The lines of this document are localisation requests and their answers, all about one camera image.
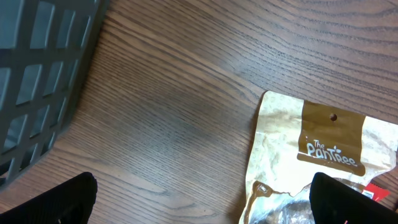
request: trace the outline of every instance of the brown label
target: brown label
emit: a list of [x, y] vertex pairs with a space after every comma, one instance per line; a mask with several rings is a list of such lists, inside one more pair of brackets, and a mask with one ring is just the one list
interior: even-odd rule
[[297, 159], [363, 176], [364, 120], [354, 112], [305, 101]]

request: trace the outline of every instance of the food in bag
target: food in bag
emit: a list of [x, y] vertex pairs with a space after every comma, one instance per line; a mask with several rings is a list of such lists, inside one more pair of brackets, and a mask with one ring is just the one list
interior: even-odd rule
[[315, 173], [361, 192], [395, 167], [397, 136], [395, 124], [266, 92], [239, 223], [313, 223], [309, 193]]

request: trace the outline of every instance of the red tag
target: red tag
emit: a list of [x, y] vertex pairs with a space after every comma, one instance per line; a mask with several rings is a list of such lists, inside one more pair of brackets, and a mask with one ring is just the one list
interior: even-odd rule
[[374, 201], [380, 202], [383, 198], [387, 197], [390, 192], [374, 184], [368, 184], [368, 186], [366, 186], [363, 190], [362, 194], [373, 199]]

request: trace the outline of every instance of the wood grain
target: wood grain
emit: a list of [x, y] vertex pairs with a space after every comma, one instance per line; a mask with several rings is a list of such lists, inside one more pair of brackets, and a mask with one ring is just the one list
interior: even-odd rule
[[[398, 123], [397, 6], [111, 1], [69, 132], [0, 209], [90, 171], [92, 223], [236, 223], [266, 90]], [[374, 180], [389, 208], [397, 177]]]

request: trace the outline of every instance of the gray plastic basket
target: gray plastic basket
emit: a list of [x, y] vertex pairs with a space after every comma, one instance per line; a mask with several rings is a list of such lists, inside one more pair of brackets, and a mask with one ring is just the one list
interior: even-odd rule
[[0, 190], [68, 126], [108, 3], [0, 0]]

